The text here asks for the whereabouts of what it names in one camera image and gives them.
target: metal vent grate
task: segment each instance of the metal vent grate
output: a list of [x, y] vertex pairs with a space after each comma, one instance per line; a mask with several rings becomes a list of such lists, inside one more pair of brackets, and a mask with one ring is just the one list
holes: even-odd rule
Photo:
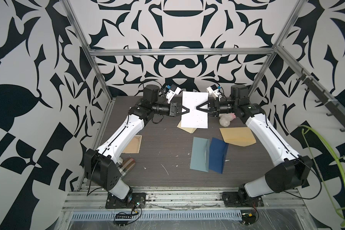
[[[73, 221], [114, 220], [120, 211], [74, 212]], [[241, 220], [240, 210], [162, 210], [142, 212], [138, 220]]]

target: dark wooden table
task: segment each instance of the dark wooden table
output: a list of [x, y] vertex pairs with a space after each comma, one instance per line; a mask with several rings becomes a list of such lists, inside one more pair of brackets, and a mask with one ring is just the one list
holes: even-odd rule
[[[102, 143], [121, 125], [129, 107], [141, 97], [118, 96], [106, 126]], [[173, 101], [181, 102], [181, 97]], [[122, 154], [123, 159], [132, 157], [135, 167], [124, 177], [129, 186], [194, 186], [232, 187], [262, 177], [273, 168], [270, 156], [257, 139], [247, 147], [229, 145], [224, 173], [201, 172], [189, 168], [193, 137], [222, 140], [217, 117], [208, 117], [208, 129], [197, 129], [190, 134], [177, 128], [180, 117], [166, 117], [159, 124], [149, 122], [139, 133], [142, 135], [139, 154]], [[244, 127], [240, 119], [231, 121], [229, 127]]]

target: patterned backdrop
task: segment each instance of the patterned backdrop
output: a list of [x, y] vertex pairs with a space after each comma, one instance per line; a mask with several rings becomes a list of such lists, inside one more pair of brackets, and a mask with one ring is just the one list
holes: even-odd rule
[[[345, 0], [309, 0], [283, 43], [285, 48], [345, 106]], [[251, 101], [267, 112], [281, 136], [300, 154], [311, 157], [301, 129], [305, 124], [317, 130], [338, 156], [345, 156], [345, 132], [329, 111], [298, 76], [276, 56]], [[305, 137], [312, 148], [323, 179], [337, 208], [345, 207], [345, 190], [331, 154], [312, 132]], [[345, 170], [345, 157], [340, 159]], [[319, 182], [311, 173], [299, 189], [303, 197], [313, 197]], [[340, 228], [342, 219], [335, 213], [325, 189], [314, 200], [304, 200], [319, 228]]]
[[[71, 0], [93, 49], [272, 47], [296, 0]], [[98, 57], [112, 95], [251, 85], [265, 55]]]
[[0, 229], [52, 229], [107, 98], [58, 0], [0, 0]]

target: paper scrap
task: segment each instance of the paper scrap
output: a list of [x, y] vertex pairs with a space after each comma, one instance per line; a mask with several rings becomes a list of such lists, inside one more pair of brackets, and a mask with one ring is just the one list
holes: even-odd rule
[[142, 135], [135, 135], [129, 144], [125, 147], [122, 153], [125, 154], [138, 154], [140, 143], [142, 142]]
[[183, 106], [190, 112], [181, 116], [181, 126], [184, 128], [208, 128], [207, 113], [196, 107], [208, 100], [208, 93], [183, 91]]
[[225, 143], [223, 140], [219, 140], [214, 137], [212, 138], [210, 145], [209, 169], [221, 174], [224, 172], [224, 163], [228, 146], [229, 144]]
[[220, 128], [220, 131], [226, 143], [239, 146], [248, 146], [256, 143], [256, 139], [248, 127]]
[[197, 128], [183, 128], [183, 127], [181, 126], [181, 121], [179, 122], [179, 124], [178, 124], [177, 127], [178, 127], [178, 128], [181, 128], [181, 129], [184, 130], [184, 131], [187, 131], [188, 133], [194, 133], [194, 131], [196, 131], [196, 129], [197, 129]]
[[210, 155], [210, 140], [194, 137], [190, 169], [208, 172]]

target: light blue envelope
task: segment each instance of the light blue envelope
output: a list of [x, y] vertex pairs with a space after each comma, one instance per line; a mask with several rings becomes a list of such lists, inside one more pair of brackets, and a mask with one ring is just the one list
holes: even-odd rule
[[210, 159], [210, 140], [194, 137], [190, 169], [208, 172]]

